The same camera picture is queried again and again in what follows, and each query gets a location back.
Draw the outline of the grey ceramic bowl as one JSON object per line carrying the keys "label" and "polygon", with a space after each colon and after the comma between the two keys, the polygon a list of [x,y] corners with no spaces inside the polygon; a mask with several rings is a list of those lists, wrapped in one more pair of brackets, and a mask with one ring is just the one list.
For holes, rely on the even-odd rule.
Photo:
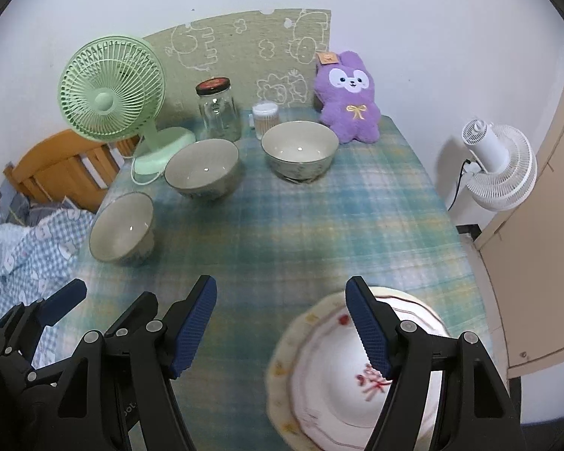
{"label": "grey ceramic bowl", "polygon": [[240,166],[239,150],[233,142],[205,139],[177,152],[169,160],[164,178],[185,198],[213,201],[233,191]]}
{"label": "grey ceramic bowl", "polygon": [[155,206],[147,194],[124,194],[96,216],[88,240],[90,254],[107,264],[141,264],[155,247],[154,222]]}
{"label": "grey ceramic bowl", "polygon": [[326,125],[295,120],[269,129],[262,136],[261,146],[277,175],[305,182],[315,180],[330,168],[339,139]]}

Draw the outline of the blue checkered blanket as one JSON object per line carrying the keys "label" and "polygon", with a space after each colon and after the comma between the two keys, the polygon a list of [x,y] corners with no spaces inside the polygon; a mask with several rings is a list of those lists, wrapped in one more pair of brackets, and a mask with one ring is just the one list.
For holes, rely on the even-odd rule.
{"label": "blue checkered blanket", "polygon": [[34,226],[0,224],[0,319],[12,306],[47,299],[73,279],[94,214],[58,208]]}

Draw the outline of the cream plate yellow flowers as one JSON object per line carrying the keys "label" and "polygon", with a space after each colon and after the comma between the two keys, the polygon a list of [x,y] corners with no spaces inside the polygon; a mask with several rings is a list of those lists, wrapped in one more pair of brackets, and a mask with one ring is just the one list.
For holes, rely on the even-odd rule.
{"label": "cream plate yellow flowers", "polygon": [[276,346],[266,371],[268,417],[283,441],[293,450],[322,450],[302,432],[292,412],[289,390],[298,347],[309,329],[315,326],[316,316],[308,316],[308,313],[317,304],[288,326]]}

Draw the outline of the white plate red pattern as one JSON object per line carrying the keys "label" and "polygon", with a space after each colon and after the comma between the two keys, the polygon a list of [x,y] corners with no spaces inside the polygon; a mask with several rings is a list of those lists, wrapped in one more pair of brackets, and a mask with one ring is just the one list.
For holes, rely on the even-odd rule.
{"label": "white plate red pattern", "polygon": [[[440,316],[422,300],[371,287],[399,320],[428,334],[448,336]],[[344,292],[327,296],[308,316],[315,326],[299,345],[290,376],[291,408],[305,435],[322,450],[365,450],[389,395],[391,381],[374,369],[351,319]],[[436,421],[441,372],[432,372],[415,450],[429,450]]]}

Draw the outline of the plaid green tablecloth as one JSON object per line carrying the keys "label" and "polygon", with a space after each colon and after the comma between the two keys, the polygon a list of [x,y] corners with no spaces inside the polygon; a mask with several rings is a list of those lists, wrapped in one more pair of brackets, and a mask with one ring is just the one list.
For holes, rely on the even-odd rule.
{"label": "plaid green tablecloth", "polygon": [[152,254],[119,266],[79,251],[73,274],[86,298],[47,335],[56,359],[89,330],[104,331],[143,291],[165,312],[197,278],[218,298],[191,368],[173,382],[200,450],[282,450],[266,414],[266,370],[288,325],[358,275],[411,293],[452,336],[491,339],[467,253],[434,184],[393,121],[378,142],[341,145],[320,178],[292,183],[269,167],[251,130],[238,142],[241,178],[216,201],[184,198],[161,180],[146,187],[156,208]]}

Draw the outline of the beige wooden door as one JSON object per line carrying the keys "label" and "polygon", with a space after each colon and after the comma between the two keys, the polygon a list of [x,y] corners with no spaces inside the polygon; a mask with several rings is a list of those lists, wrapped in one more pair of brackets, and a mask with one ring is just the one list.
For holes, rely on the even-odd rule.
{"label": "beige wooden door", "polygon": [[503,330],[506,374],[564,362],[564,90],[537,153],[530,196],[476,242]]}

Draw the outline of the glass jar red lid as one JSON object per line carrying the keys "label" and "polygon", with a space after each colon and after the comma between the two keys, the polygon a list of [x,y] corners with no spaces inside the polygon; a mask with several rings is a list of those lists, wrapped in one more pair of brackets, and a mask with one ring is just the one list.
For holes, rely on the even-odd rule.
{"label": "glass jar red lid", "polygon": [[238,141],[241,125],[231,94],[230,79],[223,76],[207,79],[196,86],[196,95],[205,138]]}

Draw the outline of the white clip fan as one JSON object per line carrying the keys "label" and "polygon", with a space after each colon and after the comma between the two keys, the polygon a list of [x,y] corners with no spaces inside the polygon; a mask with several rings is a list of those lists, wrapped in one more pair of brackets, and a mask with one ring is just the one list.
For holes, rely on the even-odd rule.
{"label": "white clip fan", "polygon": [[505,212],[517,208],[531,194],[538,174],[537,158],[527,137],[511,125],[473,119],[461,139],[471,157],[461,164],[451,210],[465,189],[481,208]]}

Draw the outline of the cotton swab container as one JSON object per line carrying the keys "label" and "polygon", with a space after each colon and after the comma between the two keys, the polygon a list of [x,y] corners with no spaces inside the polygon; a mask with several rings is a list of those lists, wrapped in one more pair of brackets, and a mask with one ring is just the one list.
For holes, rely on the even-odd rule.
{"label": "cotton swab container", "polygon": [[276,103],[263,101],[252,106],[250,113],[252,128],[256,132],[256,138],[262,139],[262,136],[271,128],[280,123],[279,107]]}

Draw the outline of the green desk fan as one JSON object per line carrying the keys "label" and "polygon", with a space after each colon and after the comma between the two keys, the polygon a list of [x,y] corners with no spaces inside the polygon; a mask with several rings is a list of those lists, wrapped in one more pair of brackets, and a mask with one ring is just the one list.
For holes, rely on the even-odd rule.
{"label": "green desk fan", "polygon": [[119,142],[140,137],[130,170],[139,186],[159,179],[174,155],[196,142],[185,127],[156,127],[165,98],[165,72],[153,47],[121,35],[95,39],[77,50],[58,87],[61,113],[83,138]]}

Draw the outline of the purple plush bunny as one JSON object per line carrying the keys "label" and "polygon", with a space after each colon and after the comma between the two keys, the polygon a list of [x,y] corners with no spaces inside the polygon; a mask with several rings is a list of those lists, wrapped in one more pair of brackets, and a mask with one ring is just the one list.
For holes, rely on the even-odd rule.
{"label": "purple plush bunny", "polygon": [[322,104],[322,124],[341,144],[377,142],[382,114],[375,103],[374,79],[358,53],[318,53],[314,92]]}

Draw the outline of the green patterned wall mat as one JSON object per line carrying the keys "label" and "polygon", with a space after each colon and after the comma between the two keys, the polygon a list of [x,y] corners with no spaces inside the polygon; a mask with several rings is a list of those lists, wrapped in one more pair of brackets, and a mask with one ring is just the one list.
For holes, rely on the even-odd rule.
{"label": "green patterned wall mat", "polygon": [[227,77],[236,106],[260,101],[311,108],[316,61],[330,43],[331,11],[283,8],[246,11],[179,24],[146,37],[166,76],[160,124],[199,116],[196,86]]}

